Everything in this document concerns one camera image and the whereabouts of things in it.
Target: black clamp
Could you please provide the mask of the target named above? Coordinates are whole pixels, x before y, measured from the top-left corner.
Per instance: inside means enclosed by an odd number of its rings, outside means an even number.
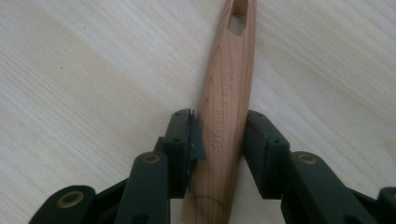
[[[248,111],[243,151],[260,195],[281,200],[288,224],[396,223],[396,188],[381,189],[377,200],[348,189],[320,157],[290,152],[263,114]],[[154,151],[134,160],[128,179],[99,194],[87,186],[61,189],[30,223],[169,223],[169,199],[184,197],[194,164],[204,158],[195,116],[177,111]]]

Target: wood grain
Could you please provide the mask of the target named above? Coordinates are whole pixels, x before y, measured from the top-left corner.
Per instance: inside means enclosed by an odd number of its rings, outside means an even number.
[[[254,0],[230,0],[219,20],[198,106],[206,160],[198,161],[191,191],[183,202],[186,224],[228,223],[230,219],[248,115],[255,10]],[[237,16],[239,25],[232,21]]]
[[[0,1],[0,223],[128,176],[198,106],[224,2]],[[258,0],[256,15],[249,109],[348,187],[396,186],[395,1]],[[230,223],[284,223],[244,160],[238,175]]]

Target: hole in wood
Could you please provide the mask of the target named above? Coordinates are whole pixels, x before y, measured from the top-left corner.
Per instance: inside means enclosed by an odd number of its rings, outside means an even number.
[[[247,27],[248,0],[233,1],[231,17],[228,21],[228,30],[233,35],[241,35]]]

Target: wooden stick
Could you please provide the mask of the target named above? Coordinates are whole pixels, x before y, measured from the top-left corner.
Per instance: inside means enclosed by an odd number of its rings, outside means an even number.
[[[198,106],[206,161],[198,162],[184,198],[184,224],[230,219],[248,114],[255,9],[255,0],[229,0],[221,15]]]

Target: clamp jaw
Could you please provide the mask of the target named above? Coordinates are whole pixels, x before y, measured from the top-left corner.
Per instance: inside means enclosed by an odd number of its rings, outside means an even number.
[[[248,112],[243,152],[260,195],[281,200],[288,224],[396,222],[396,188],[381,189],[377,200],[348,189],[320,157],[290,152],[263,114]],[[134,160],[129,178],[99,194],[87,186],[61,189],[30,223],[170,223],[169,199],[184,197],[194,164],[204,158],[193,112],[177,111],[154,150]]]

